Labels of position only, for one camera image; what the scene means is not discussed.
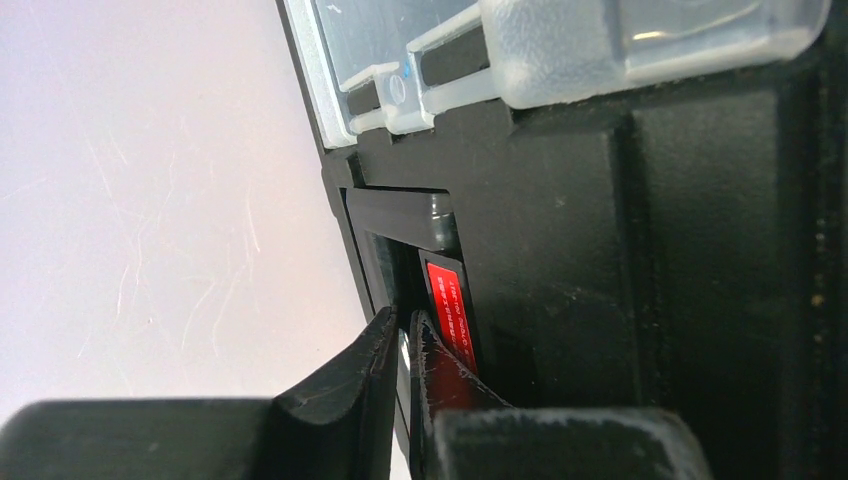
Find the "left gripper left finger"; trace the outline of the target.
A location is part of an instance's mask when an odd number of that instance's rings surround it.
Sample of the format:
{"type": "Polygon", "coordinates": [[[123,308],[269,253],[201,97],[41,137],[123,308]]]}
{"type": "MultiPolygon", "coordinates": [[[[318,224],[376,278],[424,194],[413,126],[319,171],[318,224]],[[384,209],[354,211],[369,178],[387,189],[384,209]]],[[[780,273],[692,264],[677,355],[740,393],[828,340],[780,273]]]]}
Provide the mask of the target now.
{"type": "Polygon", "coordinates": [[[382,309],[285,392],[252,399],[43,401],[1,430],[5,479],[385,479],[398,366],[382,309]]]}

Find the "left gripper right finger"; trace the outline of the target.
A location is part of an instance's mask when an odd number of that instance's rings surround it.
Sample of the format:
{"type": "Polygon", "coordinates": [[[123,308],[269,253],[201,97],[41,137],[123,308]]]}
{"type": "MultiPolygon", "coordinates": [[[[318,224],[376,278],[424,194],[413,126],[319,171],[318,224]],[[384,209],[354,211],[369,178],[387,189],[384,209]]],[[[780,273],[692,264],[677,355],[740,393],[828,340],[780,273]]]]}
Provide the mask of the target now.
{"type": "Polygon", "coordinates": [[[702,447],[656,408],[518,408],[439,338],[424,311],[409,332],[415,479],[710,479],[702,447]]]}

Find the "black plastic toolbox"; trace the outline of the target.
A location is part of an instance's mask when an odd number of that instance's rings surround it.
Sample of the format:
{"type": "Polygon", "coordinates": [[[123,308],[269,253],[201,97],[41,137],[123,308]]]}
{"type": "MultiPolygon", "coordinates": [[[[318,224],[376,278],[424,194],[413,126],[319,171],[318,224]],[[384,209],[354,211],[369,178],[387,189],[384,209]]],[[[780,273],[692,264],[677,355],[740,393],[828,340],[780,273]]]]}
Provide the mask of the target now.
{"type": "Polygon", "coordinates": [[[278,8],[363,310],[398,314],[411,477],[417,311],[515,407],[846,477],[845,2],[278,8]]]}

